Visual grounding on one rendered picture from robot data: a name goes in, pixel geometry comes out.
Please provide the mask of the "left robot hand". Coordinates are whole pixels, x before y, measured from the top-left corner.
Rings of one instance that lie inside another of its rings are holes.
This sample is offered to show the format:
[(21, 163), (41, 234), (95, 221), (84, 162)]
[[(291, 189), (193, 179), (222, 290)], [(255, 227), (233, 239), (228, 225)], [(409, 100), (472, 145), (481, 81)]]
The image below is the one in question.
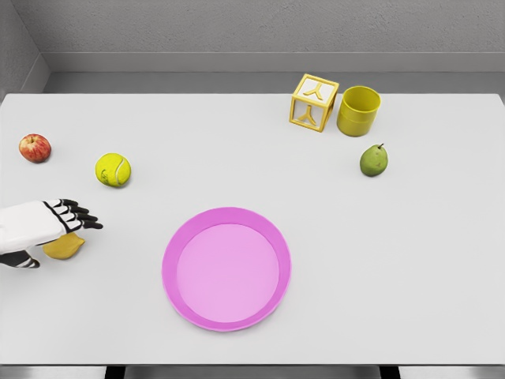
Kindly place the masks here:
[(0, 209), (0, 265), (38, 268), (28, 249), (80, 229), (101, 229), (98, 218), (76, 201), (29, 201)]

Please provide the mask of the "yellow lemon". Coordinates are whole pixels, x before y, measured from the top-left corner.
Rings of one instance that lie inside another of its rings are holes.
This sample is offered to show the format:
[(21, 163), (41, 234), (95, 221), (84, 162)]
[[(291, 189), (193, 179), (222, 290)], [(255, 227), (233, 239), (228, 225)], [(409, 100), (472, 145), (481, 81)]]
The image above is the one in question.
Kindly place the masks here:
[(58, 239), (43, 244), (43, 252), (56, 260), (67, 260), (73, 257), (85, 244), (85, 240), (75, 232), (65, 234)]

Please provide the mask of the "pink plate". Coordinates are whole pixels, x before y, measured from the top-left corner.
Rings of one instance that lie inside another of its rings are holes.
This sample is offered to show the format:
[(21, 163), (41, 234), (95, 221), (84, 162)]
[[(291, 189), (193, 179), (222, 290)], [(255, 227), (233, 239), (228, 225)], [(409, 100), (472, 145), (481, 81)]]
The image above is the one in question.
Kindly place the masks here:
[(249, 328), (272, 314), (291, 277), (281, 231), (244, 208), (214, 208), (182, 224), (169, 241), (161, 276), (171, 305), (216, 332)]

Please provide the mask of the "red apple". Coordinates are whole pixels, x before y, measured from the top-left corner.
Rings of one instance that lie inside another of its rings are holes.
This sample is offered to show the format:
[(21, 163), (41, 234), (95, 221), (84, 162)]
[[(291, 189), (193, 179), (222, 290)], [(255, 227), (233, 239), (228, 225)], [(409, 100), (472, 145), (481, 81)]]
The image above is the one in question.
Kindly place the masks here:
[(30, 133), (24, 136), (18, 145), (20, 154), (29, 162), (43, 163), (51, 155), (51, 144), (44, 136)]

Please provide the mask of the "yellow tennis ball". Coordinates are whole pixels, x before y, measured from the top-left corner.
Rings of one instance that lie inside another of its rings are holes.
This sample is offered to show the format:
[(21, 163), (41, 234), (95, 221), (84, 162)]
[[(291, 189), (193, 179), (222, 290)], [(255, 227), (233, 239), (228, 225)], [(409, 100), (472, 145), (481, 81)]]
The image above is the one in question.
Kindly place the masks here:
[(95, 176), (104, 185), (122, 187), (131, 175), (129, 161), (117, 153), (107, 153), (95, 163)]

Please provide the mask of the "yellow letter block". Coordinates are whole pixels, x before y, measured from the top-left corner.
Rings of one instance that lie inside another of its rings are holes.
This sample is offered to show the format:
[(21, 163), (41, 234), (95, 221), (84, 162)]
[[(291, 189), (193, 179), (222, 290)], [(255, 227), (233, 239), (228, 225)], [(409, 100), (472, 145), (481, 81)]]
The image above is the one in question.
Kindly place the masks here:
[(322, 133), (338, 90), (339, 83), (305, 73), (291, 96), (289, 122)]

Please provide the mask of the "yellow cup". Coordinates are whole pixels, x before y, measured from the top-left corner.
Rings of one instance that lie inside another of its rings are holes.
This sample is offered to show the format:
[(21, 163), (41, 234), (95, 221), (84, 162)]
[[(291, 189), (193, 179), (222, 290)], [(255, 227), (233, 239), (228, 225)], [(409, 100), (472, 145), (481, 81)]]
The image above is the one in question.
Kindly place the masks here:
[(369, 132), (380, 108), (381, 98), (374, 89), (354, 86), (344, 91), (336, 125), (350, 137), (361, 137)]

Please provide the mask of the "green pear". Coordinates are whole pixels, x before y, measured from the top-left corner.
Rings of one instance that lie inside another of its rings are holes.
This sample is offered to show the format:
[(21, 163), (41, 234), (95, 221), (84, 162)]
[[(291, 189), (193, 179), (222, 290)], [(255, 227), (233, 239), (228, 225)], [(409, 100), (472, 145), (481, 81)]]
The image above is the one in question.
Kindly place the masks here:
[(382, 174), (388, 165), (388, 155), (383, 144), (375, 144), (365, 150), (360, 158), (361, 173), (375, 177)]

